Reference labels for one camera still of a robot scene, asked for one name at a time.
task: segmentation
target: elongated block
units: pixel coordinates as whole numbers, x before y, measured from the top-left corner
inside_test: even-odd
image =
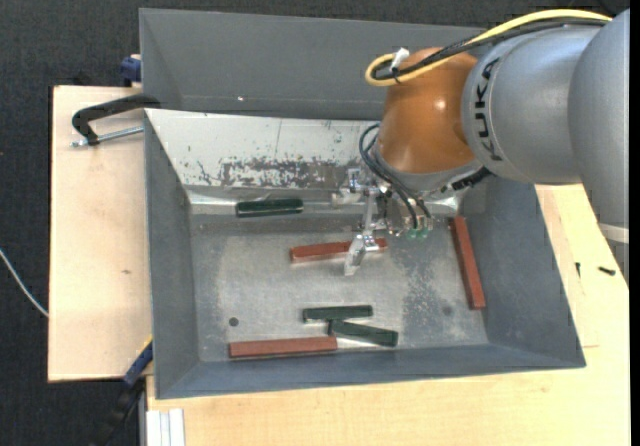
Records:
[[[380,247],[380,251],[378,252],[386,250],[388,247],[387,240],[384,238],[376,238],[376,243],[378,247]],[[289,249],[289,257],[292,263],[332,259],[345,255],[349,251],[350,246],[351,241],[301,245],[300,247],[292,247]]]
[[[329,322],[329,335],[380,346],[398,345],[398,333],[395,330],[379,329],[369,325],[360,325],[359,323],[343,322],[342,320]]]
[[[451,232],[456,253],[458,254],[460,272],[462,273],[462,281],[467,294],[469,308],[474,310],[484,309],[487,307],[487,303],[484,298],[473,246],[471,245],[469,229],[464,217],[457,216],[451,221]]]
[[[373,307],[371,306],[314,307],[302,310],[302,319],[305,322],[348,320],[349,318],[368,318],[370,316],[373,316]]]
[[[229,343],[231,359],[253,357],[275,357],[289,355],[309,355],[332,352],[338,349],[335,337],[267,339],[262,341],[238,341]]]

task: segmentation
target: black clamp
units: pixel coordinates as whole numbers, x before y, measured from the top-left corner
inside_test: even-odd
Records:
[[[160,102],[146,94],[135,94],[125,98],[116,99],[100,105],[94,105],[78,110],[71,119],[73,127],[87,139],[90,146],[100,143],[100,138],[89,126],[90,121],[96,121],[111,115],[121,114],[138,108],[161,108]]]

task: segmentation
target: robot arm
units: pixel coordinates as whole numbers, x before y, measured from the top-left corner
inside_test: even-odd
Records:
[[[375,156],[415,191],[478,170],[582,182],[628,277],[630,11],[612,21],[537,14],[558,14],[561,23],[531,31],[524,16],[509,22],[516,27],[416,53],[386,78],[375,74],[389,56],[374,61],[369,83],[390,86]],[[462,53],[487,40],[493,46],[479,60]]]

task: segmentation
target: wooden board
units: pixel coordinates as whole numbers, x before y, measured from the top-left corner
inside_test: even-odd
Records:
[[[151,333],[142,135],[95,148],[71,116],[135,89],[59,86],[53,93],[50,381],[121,377]],[[139,125],[141,111],[96,121]]]

